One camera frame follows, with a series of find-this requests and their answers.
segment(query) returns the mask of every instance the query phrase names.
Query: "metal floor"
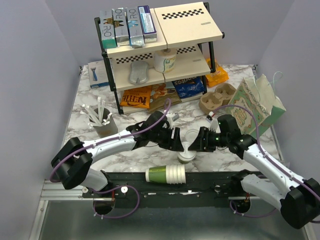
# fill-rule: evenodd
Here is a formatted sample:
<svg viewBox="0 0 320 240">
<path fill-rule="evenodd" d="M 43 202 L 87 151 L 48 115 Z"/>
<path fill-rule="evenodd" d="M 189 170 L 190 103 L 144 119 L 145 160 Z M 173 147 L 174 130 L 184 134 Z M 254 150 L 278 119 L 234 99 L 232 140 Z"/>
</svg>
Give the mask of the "metal floor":
<svg viewBox="0 0 320 240">
<path fill-rule="evenodd" d="M 248 214 L 272 207 L 252 201 Z M 114 209 L 121 215 L 129 209 Z M 304 228 L 289 226 L 277 212 L 266 218 L 246 218 L 229 208 L 141 208 L 123 219 L 94 217 L 91 201 L 50 201 L 41 240 L 307 240 Z"/>
</svg>

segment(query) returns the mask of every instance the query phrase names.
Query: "brown chip bag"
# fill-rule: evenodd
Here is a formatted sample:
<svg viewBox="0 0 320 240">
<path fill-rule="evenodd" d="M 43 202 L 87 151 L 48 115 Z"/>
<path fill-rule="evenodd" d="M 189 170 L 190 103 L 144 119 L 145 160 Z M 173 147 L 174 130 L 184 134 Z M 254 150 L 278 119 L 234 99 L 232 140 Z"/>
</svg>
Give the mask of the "brown chip bag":
<svg viewBox="0 0 320 240">
<path fill-rule="evenodd" d="M 152 86 L 143 86 L 125 90 L 120 106 L 148 109 L 150 105 L 151 89 Z"/>
<path fill-rule="evenodd" d="M 171 99 L 171 105 L 181 103 L 177 90 L 172 82 L 152 85 L 150 108 L 148 112 L 153 113 L 158 109 L 163 109 L 167 98 Z"/>
</svg>

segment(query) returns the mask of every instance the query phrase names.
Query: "gray wall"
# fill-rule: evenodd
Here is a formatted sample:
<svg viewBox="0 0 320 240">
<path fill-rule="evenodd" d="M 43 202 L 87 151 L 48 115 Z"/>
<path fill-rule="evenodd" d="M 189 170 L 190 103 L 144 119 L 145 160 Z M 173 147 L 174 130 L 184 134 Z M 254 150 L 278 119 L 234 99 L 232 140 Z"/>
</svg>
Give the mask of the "gray wall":
<svg viewBox="0 0 320 240">
<path fill-rule="evenodd" d="M 1 1 L 0 239 L 26 240 L 79 67 L 44 0 Z"/>
<path fill-rule="evenodd" d="M 320 182 L 320 2 L 295 0 L 259 63 L 269 80 L 282 71 L 276 93 L 287 112 L 275 125 L 290 167 Z M 314 224 L 318 237 L 320 226 Z"/>
<path fill-rule="evenodd" d="M 226 37 L 215 43 L 223 64 L 257 64 L 294 0 L 208 0 L 210 12 Z M 84 65 L 101 59 L 94 17 L 99 10 L 149 5 L 151 8 L 195 0 L 46 0 L 76 60 Z"/>
</svg>

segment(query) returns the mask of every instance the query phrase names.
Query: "gray pencil cup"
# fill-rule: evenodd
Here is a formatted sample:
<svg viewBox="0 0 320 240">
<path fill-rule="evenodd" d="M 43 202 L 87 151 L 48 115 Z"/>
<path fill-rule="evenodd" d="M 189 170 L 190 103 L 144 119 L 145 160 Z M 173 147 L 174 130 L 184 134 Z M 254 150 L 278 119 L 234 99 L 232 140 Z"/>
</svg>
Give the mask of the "gray pencil cup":
<svg viewBox="0 0 320 240">
<path fill-rule="evenodd" d="M 109 113 L 110 111 L 104 108 L 102 119 L 107 119 Z M 106 125 L 93 126 L 93 128 L 95 129 L 96 133 L 99 135 L 100 138 L 108 137 L 118 133 L 118 127 L 112 115 L 110 116 Z"/>
</svg>

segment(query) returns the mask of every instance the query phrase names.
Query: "paper towel roll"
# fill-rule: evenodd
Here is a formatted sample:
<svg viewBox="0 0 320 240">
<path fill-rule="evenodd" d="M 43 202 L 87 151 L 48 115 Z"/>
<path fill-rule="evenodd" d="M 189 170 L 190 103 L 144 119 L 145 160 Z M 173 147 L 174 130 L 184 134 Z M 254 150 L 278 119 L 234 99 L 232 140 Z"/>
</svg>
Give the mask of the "paper towel roll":
<svg viewBox="0 0 320 240">
<path fill-rule="evenodd" d="M 154 52 L 154 69 L 160 73 L 168 73 L 175 67 L 177 50 L 170 48 Z"/>
</svg>

